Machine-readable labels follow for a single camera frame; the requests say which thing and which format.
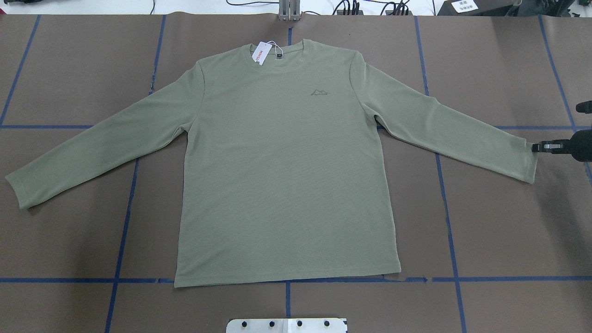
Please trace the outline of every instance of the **white bracket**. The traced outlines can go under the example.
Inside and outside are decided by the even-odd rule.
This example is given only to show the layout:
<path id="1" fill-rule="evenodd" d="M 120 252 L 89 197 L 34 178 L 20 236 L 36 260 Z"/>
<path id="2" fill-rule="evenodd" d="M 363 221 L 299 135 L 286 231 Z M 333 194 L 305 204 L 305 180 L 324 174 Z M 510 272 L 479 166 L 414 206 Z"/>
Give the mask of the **white bracket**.
<path id="1" fill-rule="evenodd" d="M 300 0 L 279 0 L 279 20 L 299 21 Z"/>
<path id="2" fill-rule="evenodd" d="M 345 318 L 233 319 L 226 333 L 348 333 Z"/>

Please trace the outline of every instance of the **shirt sleeve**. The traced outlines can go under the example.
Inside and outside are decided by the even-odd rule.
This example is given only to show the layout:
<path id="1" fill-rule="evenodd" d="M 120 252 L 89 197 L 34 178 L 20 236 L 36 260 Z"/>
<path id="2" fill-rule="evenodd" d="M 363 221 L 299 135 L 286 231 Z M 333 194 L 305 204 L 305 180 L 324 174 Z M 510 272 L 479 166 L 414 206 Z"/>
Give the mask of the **shirt sleeve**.
<path id="1" fill-rule="evenodd" d="M 362 108 L 402 141 L 533 183 L 538 158 L 531 144 L 440 104 L 367 64 L 355 52 L 352 88 Z"/>
<path id="2" fill-rule="evenodd" d="M 189 131 L 204 95 L 199 62 L 178 80 L 6 176 L 20 209 L 40 204 Z"/>

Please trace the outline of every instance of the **crew neckline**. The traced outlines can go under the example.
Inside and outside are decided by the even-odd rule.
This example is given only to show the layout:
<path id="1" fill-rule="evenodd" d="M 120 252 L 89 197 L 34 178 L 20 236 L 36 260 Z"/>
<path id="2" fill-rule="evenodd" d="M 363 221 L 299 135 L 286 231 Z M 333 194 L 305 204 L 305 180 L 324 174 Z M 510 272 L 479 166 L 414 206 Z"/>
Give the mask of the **crew neckline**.
<path id="1" fill-rule="evenodd" d="M 296 44 L 292 44 L 292 45 L 288 45 L 288 46 L 281 46 L 285 55 L 287 55 L 291 52 L 294 52 L 294 51 L 300 51 L 300 50 L 303 51 L 302 54 L 296 58 L 287 57 L 282 60 L 276 60 L 272 57 L 272 56 L 275 56 L 275 51 L 274 51 L 274 48 L 272 47 L 268 53 L 269 58 L 267 58 L 264 61 L 263 65 L 260 65 L 260 64 L 256 63 L 255 61 L 253 61 L 252 52 L 254 52 L 255 49 L 257 48 L 257 45 L 255 45 L 255 44 L 243 45 L 241 47 L 240 54 L 241 54 L 241 58 L 246 63 L 246 66 L 250 67 L 258 72 L 285 73 L 285 72 L 294 71 L 294 70 L 302 67 L 302 65 L 306 63 L 306 60 L 310 56 L 311 44 L 312 43 L 310 40 L 302 39 L 300 42 L 298 42 Z M 274 66 L 274 65 L 270 66 L 269 64 L 274 61 L 283 61 L 283 62 L 287 62 L 288 64 L 285 66 Z"/>

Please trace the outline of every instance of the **embroidered logo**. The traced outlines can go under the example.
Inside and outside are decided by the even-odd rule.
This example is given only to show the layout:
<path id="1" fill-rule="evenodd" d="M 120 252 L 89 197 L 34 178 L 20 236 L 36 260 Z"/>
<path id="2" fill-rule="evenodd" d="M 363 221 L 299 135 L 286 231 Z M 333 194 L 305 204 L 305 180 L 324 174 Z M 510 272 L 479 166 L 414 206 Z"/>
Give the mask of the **embroidered logo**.
<path id="1" fill-rule="evenodd" d="M 329 95 L 328 92 L 326 92 L 325 90 L 315 90 L 313 91 L 312 94 L 310 94 L 311 96 L 316 96 L 316 95 Z"/>

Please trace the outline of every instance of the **long-sleeve shirt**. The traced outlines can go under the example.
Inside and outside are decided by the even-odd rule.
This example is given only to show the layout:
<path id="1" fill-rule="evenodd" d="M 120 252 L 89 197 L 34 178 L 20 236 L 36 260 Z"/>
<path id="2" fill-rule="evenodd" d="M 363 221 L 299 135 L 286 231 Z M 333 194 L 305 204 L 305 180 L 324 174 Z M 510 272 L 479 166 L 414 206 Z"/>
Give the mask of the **long-sleeve shirt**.
<path id="1" fill-rule="evenodd" d="M 304 39 L 260 65 L 255 47 L 200 59 L 7 175 L 20 208 L 186 131 L 175 276 L 186 287 L 400 272 L 376 121 L 399 140 L 534 182 L 526 140 L 409 88 L 356 50 Z"/>

